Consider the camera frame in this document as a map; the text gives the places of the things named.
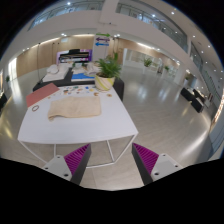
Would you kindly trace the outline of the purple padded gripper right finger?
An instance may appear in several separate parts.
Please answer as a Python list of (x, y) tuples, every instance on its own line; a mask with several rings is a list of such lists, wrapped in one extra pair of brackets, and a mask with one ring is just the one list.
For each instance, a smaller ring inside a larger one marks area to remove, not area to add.
[(157, 154), (139, 144), (132, 144), (132, 155), (145, 185), (182, 169), (168, 154)]

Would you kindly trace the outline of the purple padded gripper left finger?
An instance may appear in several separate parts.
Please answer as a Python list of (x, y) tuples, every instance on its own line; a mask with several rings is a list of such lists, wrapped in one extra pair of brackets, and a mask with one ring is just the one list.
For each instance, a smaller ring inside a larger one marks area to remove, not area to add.
[(91, 145), (86, 144), (66, 156), (56, 155), (43, 170), (79, 185), (91, 155)]

